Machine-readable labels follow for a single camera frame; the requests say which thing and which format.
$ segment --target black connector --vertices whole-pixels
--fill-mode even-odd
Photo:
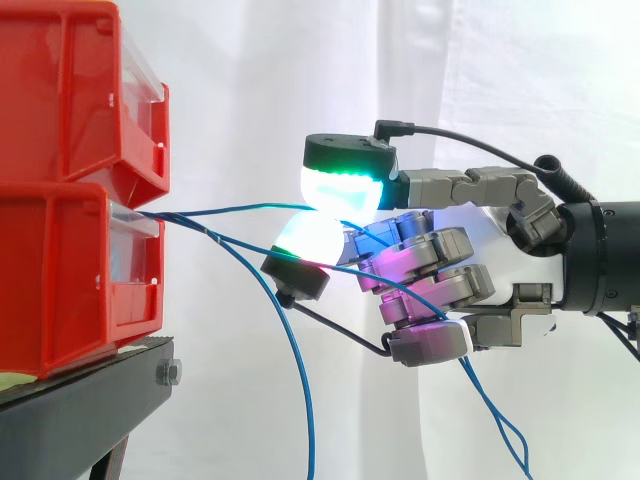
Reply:
[[[539,157],[534,165],[542,172],[537,173],[538,180],[565,203],[583,203],[595,200],[586,188],[574,180],[562,168],[562,163],[553,155]]]
[[[416,126],[414,123],[399,122],[396,120],[378,120],[373,136],[378,140],[389,143],[393,137],[413,135],[415,131]]]

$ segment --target red plastic bin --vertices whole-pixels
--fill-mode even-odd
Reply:
[[[0,372],[40,378],[162,326],[164,226],[91,184],[0,184]]]
[[[169,191],[169,91],[107,1],[0,1],[0,181]]]

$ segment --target bolt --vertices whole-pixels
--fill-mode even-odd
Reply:
[[[167,387],[180,383],[182,378],[182,362],[177,358],[162,360],[156,372],[156,379],[160,385]]]

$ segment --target white wall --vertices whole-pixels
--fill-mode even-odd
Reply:
[[[367,133],[379,117],[551,152],[596,195],[632,199],[637,16],[620,3],[120,0],[171,88],[172,190],[153,208],[301,201],[304,137]],[[432,163],[433,139],[397,144],[403,167]],[[489,161],[438,142],[439,166]],[[208,224],[269,246],[290,215]],[[268,300],[204,236],[169,228],[166,257],[163,333],[184,376],[132,434],[123,478],[304,478],[302,392]],[[376,339],[376,303],[334,275],[318,310]],[[316,478],[520,478],[457,363],[405,369],[290,316],[315,400]],[[564,316],[546,341],[473,361],[527,436],[535,478],[634,478],[638,420],[618,406],[640,393],[637,365],[595,320]]]

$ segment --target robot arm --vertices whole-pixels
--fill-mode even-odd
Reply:
[[[598,204],[554,157],[541,157],[527,169],[398,170],[396,149],[388,141],[419,128],[379,122],[374,137],[311,135],[305,148],[307,170],[366,178],[360,182],[361,204],[370,203],[369,193],[380,185],[380,210],[431,210],[366,227],[389,247],[359,231],[345,234],[340,265],[355,264],[405,285],[443,312],[464,315],[442,321],[405,292],[359,278],[363,292],[380,296],[383,321],[394,327],[389,344],[395,361],[427,365],[473,350],[522,346],[523,317],[537,316],[548,330],[553,322],[544,320],[552,308],[637,315],[640,249],[634,242],[640,235],[640,203]],[[523,164],[493,147],[446,133]],[[556,207],[538,180],[567,203]],[[356,190],[349,195],[357,195]],[[320,185],[316,193],[327,192],[336,204],[340,192],[333,187]]]

